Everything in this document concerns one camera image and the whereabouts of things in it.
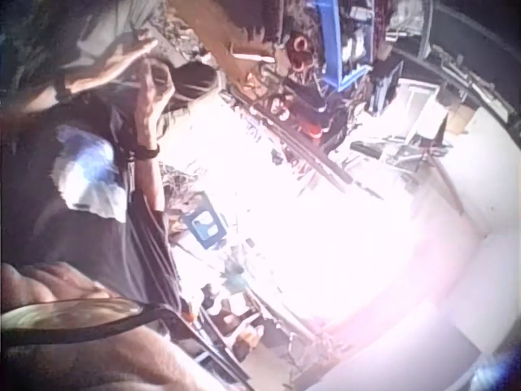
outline bracelet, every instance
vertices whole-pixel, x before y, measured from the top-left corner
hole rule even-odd
[[[134,148],[134,158],[136,160],[150,160],[155,159],[160,154],[160,146],[156,149],[147,149],[143,145],[137,145]]]
[[[60,73],[55,78],[54,87],[56,90],[56,100],[60,103],[68,103],[72,100],[73,93],[65,86],[65,74]]]

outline glasses frame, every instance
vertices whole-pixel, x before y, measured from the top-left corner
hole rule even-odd
[[[112,299],[84,299],[66,301],[110,301]],[[135,328],[145,326],[158,320],[164,320],[169,330],[181,326],[189,330],[191,338],[196,340],[208,355],[222,367],[234,380],[243,384],[248,391],[255,391],[247,382],[248,376],[241,368],[235,368],[213,349],[191,326],[169,305],[145,304],[135,300],[125,299],[141,306],[142,310],[137,314],[131,314],[127,318],[118,319],[110,323],[104,323],[92,327],[80,327],[74,329],[30,329],[13,328],[2,330],[2,348],[9,349],[16,346],[27,345],[57,345],[79,344],[93,340],[102,340],[111,336],[117,336],[129,332]]]

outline shirt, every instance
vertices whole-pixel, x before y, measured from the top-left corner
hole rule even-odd
[[[2,146],[2,262],[64,261],[123,297],[178,310],[164,215],[130,191],[105,109],[57,108]]]

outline glasses lens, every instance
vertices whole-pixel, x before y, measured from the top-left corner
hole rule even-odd
[[[141,313],[142,307],[126,299],[55,301],[27,305],[2,315],[2,330],[70,330],[115,322]]]

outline eyeglasses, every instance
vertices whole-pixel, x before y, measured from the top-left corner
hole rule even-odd
[[[2,347],[77,344],[101,340],[163,320],[169,330],[189,331],[208,355],[233,379],[253,391],[248,378],[168,305],[149,305],[124,298],[54,301],[26,305],[2,314]]]

